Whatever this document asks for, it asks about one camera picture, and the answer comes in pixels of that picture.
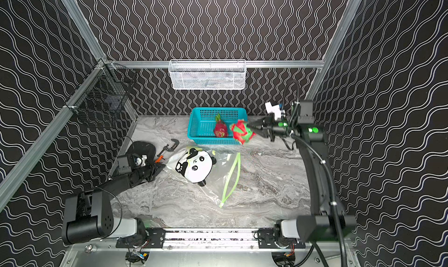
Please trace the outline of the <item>pink dragon fruit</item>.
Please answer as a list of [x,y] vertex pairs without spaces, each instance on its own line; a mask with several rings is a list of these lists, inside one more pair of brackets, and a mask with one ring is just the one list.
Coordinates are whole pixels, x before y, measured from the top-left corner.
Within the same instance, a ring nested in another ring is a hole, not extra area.
[[216,137],[228,137],[228,127],[224,123],[220,114],[217,114],[215,117],[215,128],[213,133]]
[[255,137],[255,133],[250,129],[249,123],[244,120],[238,120],[237,123],[231,125],[233,138],[244,145]]

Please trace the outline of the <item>clear zip-top bag green seal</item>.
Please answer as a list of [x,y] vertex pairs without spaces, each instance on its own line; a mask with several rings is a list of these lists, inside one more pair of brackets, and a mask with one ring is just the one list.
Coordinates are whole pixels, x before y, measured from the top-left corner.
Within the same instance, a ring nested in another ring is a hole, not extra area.
[[242,172],[239,152],[186,145],[170,156],[164,170],[200,190],[220,208],[238,186]]

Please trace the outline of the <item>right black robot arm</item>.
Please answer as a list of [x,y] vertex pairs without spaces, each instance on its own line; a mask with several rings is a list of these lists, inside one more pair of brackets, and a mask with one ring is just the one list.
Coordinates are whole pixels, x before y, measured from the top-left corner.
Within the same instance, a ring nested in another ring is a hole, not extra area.
[[310,189],[310,214],[278,221],[276,228],[280,237],[301,242],[337,241],[344,244],[357,220],[345,213],[337,194],[328,161],[328,137],[324,128],[315,123],[312,101],[295,101],[291,116],[285,115],[281,104],[267,102],[265,106],[268,115],[250,122],[249,128],[270,141],[293,139],[304,162]]

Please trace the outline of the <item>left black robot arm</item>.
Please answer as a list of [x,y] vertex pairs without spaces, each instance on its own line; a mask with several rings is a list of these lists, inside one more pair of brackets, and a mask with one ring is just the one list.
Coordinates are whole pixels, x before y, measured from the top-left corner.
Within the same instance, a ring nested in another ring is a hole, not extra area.
[[144,182],[150,183],[165,168],[149,156],[138,154],[117,158],[119,174],[104,184],[65,200],[62,239],[64,244],[78,244],[92,239],[106,238],[120,227],[115,223],[110,201],[117,200],[122,192]]

